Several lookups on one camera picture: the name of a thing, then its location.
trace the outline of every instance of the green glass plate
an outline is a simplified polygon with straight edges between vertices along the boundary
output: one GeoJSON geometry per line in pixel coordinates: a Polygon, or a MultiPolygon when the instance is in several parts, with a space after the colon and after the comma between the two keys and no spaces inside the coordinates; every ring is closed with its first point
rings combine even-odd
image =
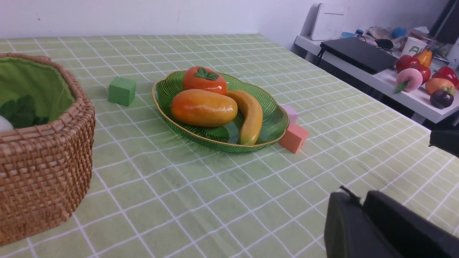
{"type": "Polygon", "coordinates": [[[237,144],[239,131],[244,123],[244,117],[240,112],[232,122],[216,128],[190,126],[175,120],[171,114],[170,107],[172,99],[182,91],[184,74],[185,70],[173,72],[165,79],[155,83],[151,90],[153,100],[162,118],[179,136],[211,149],[236,153],[261,150],[278,142],[284,136],[290,119],[274,98],[257,86],[241,82],[224,73],[220,73],[220,75],[227,81],[228,90],[244,90],[260,102],[263,109],[263,125],[255,145],[237,144]]]}

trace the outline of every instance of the green fabric liner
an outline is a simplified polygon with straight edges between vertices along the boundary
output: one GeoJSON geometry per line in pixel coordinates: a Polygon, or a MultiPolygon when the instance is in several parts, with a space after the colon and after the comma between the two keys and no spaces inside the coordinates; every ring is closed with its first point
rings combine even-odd
{"type": "Polygon", "coordinates": [[[74,102],[68,84],[57,69],[16,57],[0,58],[0,106],[31,95],[36,116],[52,122],[74,102]]]}

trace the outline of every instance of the wicker basket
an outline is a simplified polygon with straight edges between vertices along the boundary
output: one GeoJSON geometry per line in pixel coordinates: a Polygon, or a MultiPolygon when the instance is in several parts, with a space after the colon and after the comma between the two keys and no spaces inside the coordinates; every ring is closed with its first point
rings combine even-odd
{"type": "Polygon", "coordinates": [[[56,121],[0,132],[0,246],[67,221],[88,191],[95,110],[75,77],[44,56],[0,53],[56,68],[75,103],[56,121]]]}

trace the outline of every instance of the orange cube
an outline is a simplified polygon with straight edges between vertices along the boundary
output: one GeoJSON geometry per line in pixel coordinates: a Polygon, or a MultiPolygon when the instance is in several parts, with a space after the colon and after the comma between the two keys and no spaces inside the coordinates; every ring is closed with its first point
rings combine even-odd
{"type": "Polygon", "coordinates": [[[309,132],[296,123],[291,124],[279,144],[292,153],[297,153],[304,145],[309,136],[309,132]]]}

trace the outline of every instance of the yellow banana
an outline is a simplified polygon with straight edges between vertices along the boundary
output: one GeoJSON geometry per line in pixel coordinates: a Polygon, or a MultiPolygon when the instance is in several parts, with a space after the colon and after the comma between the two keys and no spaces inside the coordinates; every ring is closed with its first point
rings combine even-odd
{"type": "Polygon", "coordinates": [[[263,124],[263,109],[258,100],[243,90],[230,90],[226,94],[237,103],[244,115],[244,124],[239,135],[239,144],[254,145],[260,136],[263,124]]]}

